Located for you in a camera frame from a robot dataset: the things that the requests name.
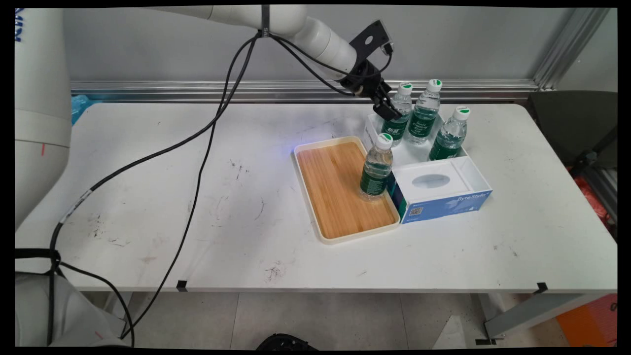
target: plastic bottle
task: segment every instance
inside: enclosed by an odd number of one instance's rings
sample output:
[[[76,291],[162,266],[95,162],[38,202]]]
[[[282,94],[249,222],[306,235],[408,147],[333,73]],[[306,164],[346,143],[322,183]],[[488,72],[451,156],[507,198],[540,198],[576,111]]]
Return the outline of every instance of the plastic bottle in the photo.
[[[379,199],[386,189],[386,180],[392,170],[392,136],[381,133],[375,145],[366,155],[362,179],[359,183],[360,196],[367,201]]]
[[[416,100],[410,124],[405,131],[405,139],[408,142],[421,145],[427,141],[440,108],[440,88],[442,88],[442,82],[431,79],[427,83],[427,89]]]
[[[384,121],[383,126],[381,126],[381,133],[387,133],[392,136],[393,147],[401,143],[405,127],[408,125],[408,120],[412,115],[412,97],[410,96],[412,88],[412,83],[410,82],[399,84],[399,90],[394,94],[392,103],[402,116],[392,121]]]
[[[429,160],[453,158],[467,135],[467,119],[471,110],[466,106],[457,106],[454,114],[442,125],[436,134],[436,140],[430,151]]]

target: gray floor tile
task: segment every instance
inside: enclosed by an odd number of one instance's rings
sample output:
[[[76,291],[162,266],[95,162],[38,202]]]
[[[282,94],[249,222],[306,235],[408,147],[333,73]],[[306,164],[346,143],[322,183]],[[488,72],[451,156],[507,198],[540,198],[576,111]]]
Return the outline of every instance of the gray floor tile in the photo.
[[[470,294],[401,294],[410,349],[431,349],[449,317],[460,316],[467,348],[484,339],[484,313]]]
[[[508,307],[529,295],[507,295]],[[461,317],[467,348],[489,347],[567,347],[556,318],[533,328],[508,335],[496,346],[477,346],[475,339],[485,339],[484,312],[480,301],[471,294],[401,294],[410,349],[431,349],[451,315]]]
[[[136,347],[229,349],[237,293],[162,292],[136,327]],[[135,292],[129,312],[136,319],[152,292]]]
[[[242,293],[232,349],[255,349],[274,333],[319,350],[407,349],[398,294]]]
[[[511,334],[498,342],[501,347],[568,347],[570,346],[556,318]]]

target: blue object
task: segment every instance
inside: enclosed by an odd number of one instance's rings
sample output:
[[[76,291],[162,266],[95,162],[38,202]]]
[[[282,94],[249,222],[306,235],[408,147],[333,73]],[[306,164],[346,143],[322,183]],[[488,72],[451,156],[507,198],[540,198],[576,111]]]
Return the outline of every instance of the blue object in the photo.
[[[85,109],[92,106],[93,104],[97,104],[102,101],[92,101],[88,99],[86,95],[77,95],[72,97],[71,102],[73,107],[72,111],[74,126],[74,124],[79,121],[79,117],[81,117],[81,114],[83,113],[83,111],[85,111]]]

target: orange object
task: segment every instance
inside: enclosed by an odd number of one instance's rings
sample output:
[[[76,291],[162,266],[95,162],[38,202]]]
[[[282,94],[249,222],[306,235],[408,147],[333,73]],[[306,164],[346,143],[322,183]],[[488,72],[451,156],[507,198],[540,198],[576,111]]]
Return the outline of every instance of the orange object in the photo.
[[[591,186],[582,176],[575,177],[574,182],[579,187],[579,189],[581,189],[581,192],[587,199],[587,202],[589,202],[590,206],[592,206],[594,212],[596,212],[598,218],[600,218],[600,221],[604,224],[607,230],[609,230],[609,224],[607,223],[607,220],[609,219],[609,213],[594,193],[594,190],[592,190]]]
[[[557,317],[571,347],[618,346],[618,294],[609,294]]]

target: metal frame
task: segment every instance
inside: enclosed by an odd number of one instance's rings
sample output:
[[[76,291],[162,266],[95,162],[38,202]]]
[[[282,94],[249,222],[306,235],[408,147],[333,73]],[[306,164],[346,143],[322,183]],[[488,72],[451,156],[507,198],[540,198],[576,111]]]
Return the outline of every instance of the metal frame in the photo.
[[[535,294],[513,308],[495,315],[484,326],[489,339],[503,339],[506,335],[533,327],[603,296],[604,294],[547,292]]]
[[[523,80],[447,80],[440,96],[445,103],[527,101],[531,92],[554,89],[587,41],[596,31],[608,8],[577,8],[569,16],[534,78]],[[413,80],[418,96],[428,80]],[[401,81],[389,80],[396,88]],[[85,94],[105,102],[195,102],[217,103],[222,81],[74,81],[72,94]],[[317,80],[242,81],[232,102],[240,103],[369,103],[369,99],[344,97]]]
[[[386,81],[398,87],[400,80]],[[428,80],[413,80],[412,96],[420,95]],[[331,82],[335,87],[341,85]],[[79,81],[72,94],[106,102],[217,103],[223,81]],[[532,80],[449,80],[440,92],[444,102],[514,102],[527,100],[538,89]],[[232,102],[240,103],[370,103],[370,99],[340,95],[317,80],[242,81]]]
[[[577,8],[550,47],[534,74],[534,82],[542,89],[554,89],[578,58],[609,8]]]

